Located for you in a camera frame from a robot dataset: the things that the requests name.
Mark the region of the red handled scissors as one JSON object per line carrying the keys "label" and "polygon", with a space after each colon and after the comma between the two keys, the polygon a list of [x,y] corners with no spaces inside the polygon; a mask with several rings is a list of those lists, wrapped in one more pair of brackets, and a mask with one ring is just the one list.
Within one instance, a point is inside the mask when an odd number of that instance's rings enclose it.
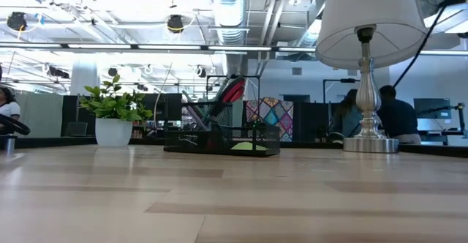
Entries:
{"label": "red handled scissors", "polygon": [[245,84],[246,79],[242,75],[227,76],[214,100],[210,101],[211,107],[203,117],[203,122],[208,123],[216,118],[228,104],[239,100],[244,95]]}

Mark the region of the green sticky note pad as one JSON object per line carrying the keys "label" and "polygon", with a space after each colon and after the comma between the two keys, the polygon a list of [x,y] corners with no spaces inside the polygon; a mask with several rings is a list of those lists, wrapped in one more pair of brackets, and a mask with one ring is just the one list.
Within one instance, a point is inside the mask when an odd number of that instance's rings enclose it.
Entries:
{"label": "green sticky note pad", "polygon": [[230,148],[231,150],[242,150],[242,151],[267,151],[268,148],[259,144],[253,144],[252,142],[240,142]]}

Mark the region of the purple pen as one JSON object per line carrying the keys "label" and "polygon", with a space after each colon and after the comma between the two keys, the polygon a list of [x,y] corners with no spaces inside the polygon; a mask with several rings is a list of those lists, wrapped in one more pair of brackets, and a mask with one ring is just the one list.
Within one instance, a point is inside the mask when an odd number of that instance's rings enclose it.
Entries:
{"label": "purple pen", "polygon": [[206,130],[203,114],[196,106],[182,106],[181,126],[183,130]]}

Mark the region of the black mesh desk organizer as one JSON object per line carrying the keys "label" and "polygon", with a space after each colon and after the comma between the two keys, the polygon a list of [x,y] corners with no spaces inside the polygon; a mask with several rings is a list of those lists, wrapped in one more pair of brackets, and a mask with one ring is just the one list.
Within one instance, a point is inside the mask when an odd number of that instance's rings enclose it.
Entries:
{"label": "black mesh desk organizer", "polygon": [[[196,105],[203,114],[207,114],[210,102],[199,102]],[[219,154],[246,157],[268,157],[280,152],[276,142],[280,142],[278,127],[264,122],[249,122],[242,127],[233,126],[233,105],[228,104],[222,112],[208,123],[204,123],[206,130],[169,129],[164,133],[166,152]],[[194,136],[198,145],[182,143],[181,136]],[[240,142],[252,142],[268,148],[267,151],[242,151],[230,148]]]}

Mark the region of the teal pencil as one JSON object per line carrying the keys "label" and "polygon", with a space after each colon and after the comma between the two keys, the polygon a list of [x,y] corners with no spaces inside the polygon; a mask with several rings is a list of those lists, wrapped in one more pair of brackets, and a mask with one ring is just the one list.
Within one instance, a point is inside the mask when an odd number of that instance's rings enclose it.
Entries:
{"label": "teal pencil", "polygon": [[189,106],[189,107],[195,107],[196,105],[199,104],[199,102],[194,97],[191,97],[190,94],[187,93],[186,91],[183,90],[182,95],[186,98],[186,101],[183,103],[183,105]]}

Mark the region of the colourful geometric quilt panel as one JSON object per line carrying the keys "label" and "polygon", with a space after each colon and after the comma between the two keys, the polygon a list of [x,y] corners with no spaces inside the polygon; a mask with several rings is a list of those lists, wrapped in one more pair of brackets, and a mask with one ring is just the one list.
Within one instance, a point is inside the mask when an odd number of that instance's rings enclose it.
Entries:
{"label": "colourful geometric quilt panel", "polygon": [[246,121],[260,120],[279,128],[280,141],[293,141],[293,102],[281,101],[272,97],[247,100],[244,103]]}

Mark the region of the large black screen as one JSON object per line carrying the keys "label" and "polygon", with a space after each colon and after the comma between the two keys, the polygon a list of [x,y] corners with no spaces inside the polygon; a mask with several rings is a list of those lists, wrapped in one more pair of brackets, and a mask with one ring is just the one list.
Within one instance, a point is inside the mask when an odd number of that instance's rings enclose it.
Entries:
{"label": "large black screen", "polygon": [[144,94],[145,109],[153,112],[152,120],[180,121],[182,117],[182,94]]}

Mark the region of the dark ribbed partition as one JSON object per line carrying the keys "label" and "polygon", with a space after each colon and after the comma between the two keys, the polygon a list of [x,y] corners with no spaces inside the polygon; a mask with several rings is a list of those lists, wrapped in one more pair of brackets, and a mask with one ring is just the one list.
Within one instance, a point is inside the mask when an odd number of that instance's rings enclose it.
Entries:
{"label": "dark ribbed partition", "polygon": [[329,131],[328,104],[294,102],[292,141],[321,142]]}

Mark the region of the long ceiling light strip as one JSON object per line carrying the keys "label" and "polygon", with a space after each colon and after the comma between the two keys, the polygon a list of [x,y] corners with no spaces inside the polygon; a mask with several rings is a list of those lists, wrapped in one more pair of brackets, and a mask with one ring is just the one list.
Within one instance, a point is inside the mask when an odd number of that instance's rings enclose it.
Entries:
{"label": "long ceiling light strip", "polygon": [[156,50],[156,51],[273,51],[285,53],[314,53],[315,48],[278,47],[278,46],[241,46],[241,45],[160,45],[160,44],[60,44],[60,43],[27,43],[27,42],[0,42],[0,48],[25,49],[96,49],[102,50]]}

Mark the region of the person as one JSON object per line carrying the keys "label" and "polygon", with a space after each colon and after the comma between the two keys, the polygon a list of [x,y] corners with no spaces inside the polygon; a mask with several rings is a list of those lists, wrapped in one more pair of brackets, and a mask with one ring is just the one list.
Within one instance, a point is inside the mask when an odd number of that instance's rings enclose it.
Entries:
{"label": "person", "polygon": [[20,118],[20,106],[7,87],[0,87],[0,114],[14,120]]}
{"label": "person", "polygon": [[361,111],[356,104],[358,90],[350,89],[333,113],[331,132],[340,133],[344,138],[352,138],[361,131]]}
{"label": "person", "polygon": [[420,145],[415,109],[409,103],[396,99],[396,90],[391,85],[380,88],[380,97],[377,115],[386,135],[398,139],[399,143]]}

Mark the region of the green plant in white pot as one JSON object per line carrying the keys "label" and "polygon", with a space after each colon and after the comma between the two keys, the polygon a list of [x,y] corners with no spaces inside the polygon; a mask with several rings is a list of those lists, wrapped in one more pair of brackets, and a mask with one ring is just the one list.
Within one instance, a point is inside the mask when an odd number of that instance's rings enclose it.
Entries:
{"label": "green plant in white pot", "polygon": [[132,137],[134,122],[143,122],[153,112],[143,103],[144,94],[133,91],[119,94],[122,89],[120,75],[104,81],[104,87],[84,86],[88,97],[80,97],[80,107],[95,116],[97,144],[104,147],[127,146]]}

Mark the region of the white shade silver table lamp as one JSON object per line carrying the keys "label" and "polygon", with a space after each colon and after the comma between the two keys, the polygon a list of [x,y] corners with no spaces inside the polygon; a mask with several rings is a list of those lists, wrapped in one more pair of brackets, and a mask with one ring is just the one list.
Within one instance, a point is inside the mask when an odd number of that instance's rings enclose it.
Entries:
{"label": "white shade silver table lamp", "polygon": [[315,55],[329,67],[361,73],[361,131],[343,140],[346,152],[392,154],[398,147],[378,130],[381,99],[373,71],[415,56],[425,36],[418,0],[325,0]]}

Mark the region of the white building column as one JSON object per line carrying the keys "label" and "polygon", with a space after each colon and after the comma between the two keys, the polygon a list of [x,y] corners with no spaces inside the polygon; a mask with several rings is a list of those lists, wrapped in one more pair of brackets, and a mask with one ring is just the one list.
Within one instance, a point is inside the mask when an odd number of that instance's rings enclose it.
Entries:
{"label": "white building column", "polygon": [[71,95],[89,95],[85,86],[95,87],[100,85],[99,69],[96,54],[75,54],[72,65],[70,84]]}

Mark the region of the grey chair back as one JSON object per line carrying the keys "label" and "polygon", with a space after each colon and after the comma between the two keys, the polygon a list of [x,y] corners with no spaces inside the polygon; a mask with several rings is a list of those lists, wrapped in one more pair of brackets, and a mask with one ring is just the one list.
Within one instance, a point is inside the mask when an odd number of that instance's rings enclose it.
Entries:
{"label": "grey chair back", "polygon": [[70,122],[67,124],[64,135],[67,137],[86,136],[88,124],[86,122]]}

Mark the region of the pale partition panel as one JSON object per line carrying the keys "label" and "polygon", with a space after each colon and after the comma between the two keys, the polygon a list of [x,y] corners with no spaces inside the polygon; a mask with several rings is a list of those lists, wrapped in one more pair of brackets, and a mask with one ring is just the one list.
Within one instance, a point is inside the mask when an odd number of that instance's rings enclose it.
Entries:
{"label": "pale partition panel", "polygon": [[60,94],[20,94],[20,122],[29,127],[27,138],[59,138],[64,97]]}

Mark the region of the background computer monitor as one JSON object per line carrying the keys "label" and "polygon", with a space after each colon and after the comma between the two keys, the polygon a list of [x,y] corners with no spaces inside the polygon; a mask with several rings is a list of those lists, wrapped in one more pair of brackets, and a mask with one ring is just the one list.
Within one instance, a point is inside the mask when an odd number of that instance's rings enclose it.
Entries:
{"label": "background computer monitor", "polygon": [[414,109],[418,119],[450,119],[451,104],[448,98],[415,98]]}

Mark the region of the silver metal cylinder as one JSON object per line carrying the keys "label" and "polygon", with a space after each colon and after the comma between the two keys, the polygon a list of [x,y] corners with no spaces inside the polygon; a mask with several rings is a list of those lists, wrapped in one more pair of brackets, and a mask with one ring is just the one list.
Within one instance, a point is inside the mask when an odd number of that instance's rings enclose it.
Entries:
{"label": "silver metal cylinder", "polygon": [[0,135],[0,149],[7,154],[13,154],[15,151],[16,139],[17,137],[15,135]]}

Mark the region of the silver ceiling air duct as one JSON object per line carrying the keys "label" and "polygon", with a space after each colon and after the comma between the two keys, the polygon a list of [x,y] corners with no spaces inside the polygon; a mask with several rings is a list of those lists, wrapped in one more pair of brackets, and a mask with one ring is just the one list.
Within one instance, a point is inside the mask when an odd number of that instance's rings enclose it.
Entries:
{"label": "silver ceiling air duct", "polygon": [[246,0],[213,0],[215,23],[222,29],[217,30],[219,41],[223,45],[243,45],[246,31]]}

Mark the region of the black aluminium table frame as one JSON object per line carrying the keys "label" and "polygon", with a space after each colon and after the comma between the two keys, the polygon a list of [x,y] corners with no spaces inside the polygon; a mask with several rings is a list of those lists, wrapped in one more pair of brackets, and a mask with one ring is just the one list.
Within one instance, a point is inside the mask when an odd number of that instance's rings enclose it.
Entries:
{"label": "black aluminium table frame", "polygon": [[[15,138],[16,149],[97,144],[95,137],[19,138],[15,136]],[[131,138],[129,144],[163,146],[165,141],[160,138]],[[277,145],[279,149],[343,149],[343,145],[339,143],[276,142],[274,145]],[[468,159],[468,146],[399,144],[393,154],[402,154],[403,152]]]}

